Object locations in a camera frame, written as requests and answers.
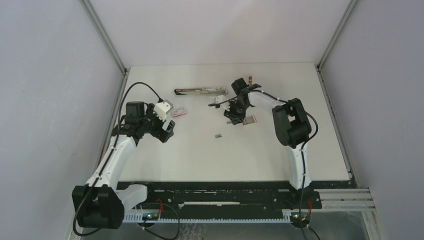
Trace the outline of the black and beige stapler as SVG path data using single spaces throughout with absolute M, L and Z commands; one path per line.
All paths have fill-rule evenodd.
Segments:
M 218 87 L 197 87 L 197 88 L 176 88 L 174 93 L 177 96 L 187 96 L 187 95 L 208 95 L 208 96 L 226 96 L 228 90 L 224 86 Z

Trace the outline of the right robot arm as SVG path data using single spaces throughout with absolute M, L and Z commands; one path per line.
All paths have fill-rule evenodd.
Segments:
M 277 140 L 284 147 L 290 148 L 289 183 L 295 191 L 289 194 L 289 203 L 295 208 L 302 208 L 309 201 L 309 195 L 303 188 L 312 182 L 306 155 L 312 127 L 301 100 L 282 100 L 260 90 L 261 86 L 257 83 L 247 84 L 243 78 L 236 79 L 231 87 L 236 96 L 221 102 L 216 99 L 215 104 L 226 105 L 223 115 L 233 125 L 245 121 L 249 107 L 260 108 L 272 115 Z

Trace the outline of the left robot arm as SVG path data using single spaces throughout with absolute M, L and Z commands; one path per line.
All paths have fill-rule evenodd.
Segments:
M 130 101 L 125 114 L 113 128 L 110 145 L 98 167 L 84 185 L 74 187 L 71 197 L 75 209 L 74 226 L 82 228 L 118 229 L 125 214 L 140 204 L 149 209 L 157 196 L 143 184 L 118 189 L 125 165 L 144 135 L 166 143 L 174 135 L 175 122 L 167 121 L 173 105 Z

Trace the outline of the red white staple box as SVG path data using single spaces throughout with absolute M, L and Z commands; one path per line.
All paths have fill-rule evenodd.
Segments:
M 172 117 L 176 118 L 176 117 L 186 115 L 187 111 L 184 107 L 180 107 L 180 108 L 173 109 L 171 113 L 172 113 Z

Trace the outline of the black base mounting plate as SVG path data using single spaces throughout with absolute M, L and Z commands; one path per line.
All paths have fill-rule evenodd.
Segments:
M 322 208 L 317 190 L 354 189 L 350 180 L 312 181 L 303 190 L 294 190 L 288 181 L 143 181 L 147 199 L 136 205 L 137 212 L 162 212 L 180 218 L 180 215 L 217 217 L 221 215 L 247 216 L 274 213 L 278 210 L 303 211 Z

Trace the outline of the left green circuit board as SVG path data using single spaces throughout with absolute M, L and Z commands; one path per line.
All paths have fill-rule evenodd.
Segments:
M 142 216 L 142 221 L 157 221 L 160 215 L 157 213 L 144 213 Z

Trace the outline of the green circuit board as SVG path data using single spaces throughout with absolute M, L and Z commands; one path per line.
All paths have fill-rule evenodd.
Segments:
M 157 221 L 160 215 L 157 213 L 144 213 L 142 216 L 142 221 Z
M 307 228 L 311 222 L 312 216 L 309 213 L 302 212 L 299 214 L 298 212 L 292 212 L 290 219 L 290 224 L 295 228 L 302 229 Z

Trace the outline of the right green circuit board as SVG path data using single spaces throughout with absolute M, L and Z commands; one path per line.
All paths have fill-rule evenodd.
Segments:
M 302 229 L 307 228 L 311 222 L 312 216 L 309 213 L 302 212 L 299 214 L 298 212 L 292 212 L 290 219 L 290 224 L 295 228 Z

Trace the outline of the right corner frame post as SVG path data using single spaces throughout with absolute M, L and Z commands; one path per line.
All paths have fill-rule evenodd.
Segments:
M 351 16 L 354 13 L 354 10 L 356 9 L 357 5 L 360 3 L 360 0 L 350 0 L 334 33 L 332 34 L 330 41 L 328 45 L 326 46 L 324 53 L 322 54 L 318 64 L 316 65 L 316 69 L 318 72 L 322 72 L 326 62 L 328 61 L 336 43 L 338 42 L 339 38 L 341 37 L 344 29 L 346 28 L 346 25 L 348 21 L 350 20 Z

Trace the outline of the corner frame post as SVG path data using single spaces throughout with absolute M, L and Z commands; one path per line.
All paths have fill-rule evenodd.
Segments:
M 326 46 L 324 53 L 322 54 L 318 64 L 316 65 L 316 69 L 318 72 L 322 72 L 326 62 L 328 61 L 336 43 L 338 42 L 339 38 L 341 37 L 344 29 L 346 28 L 346 25 L 348 21 L 350 20 L 351 16 L 354 13 L 354 10 L 356 9 L 357 5 L 360 3 L 360 0 L 350 0 L 334 33 L 332 34 L 330 41 L 328 45 Z
M 88 18 L 92 22 L 93 27 L 97 31 L 101 41 L 103 42 L 103 45 L 105 46 L 106 50 L 109 52 L 110 56 L 112 57 L 114 63 L 118 67 L 121 77 L 119 80 L 118 90 L 120 91 L 122 86 L 124 85 L 124 80 L 126 76 L 127 69 L 122 61 L 122 58 L 120 57 L 110 35 L 108 34 L 104 24 L 102 23 L 102 20 L 100 16 L 98 15 L 97 11 L 94 8 L 93 3 L 90 0 L 79 0 L 80 4 L 82 5 L 84 11 L 86 12 Z

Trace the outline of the aluminium frame rail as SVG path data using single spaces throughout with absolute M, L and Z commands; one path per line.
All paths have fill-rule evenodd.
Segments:
M 374 212 L 376 207 L 367 188 L 317 189 L 322 208 L 314 212 Z

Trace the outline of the left corner frame post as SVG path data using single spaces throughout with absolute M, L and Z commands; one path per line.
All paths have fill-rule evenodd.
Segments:
M 108 34 L 104 24 L 102 23 L 102 20 L 100 16 L 98 15 L 97 11 L 94 8 L 93 3 L 90 0 L 79 0 L 80 4 L 82 5 L 84 11 L 86 12 L 88 18 L 92 22 L 93 27 L 97 31 L 101 41 L 103 42 L 103 45 L 105 46 L 106 50 L 109 52 L 110 56 L 112 57 L 114 63 L 118 67 L 121 77 L 119 80 L 118 90 L 120 91 L 122 86 L 124 85 L 124 80 L 126 76 L 127 69 L 122 61 L 122 58 L 120 57 L 110 35 Z

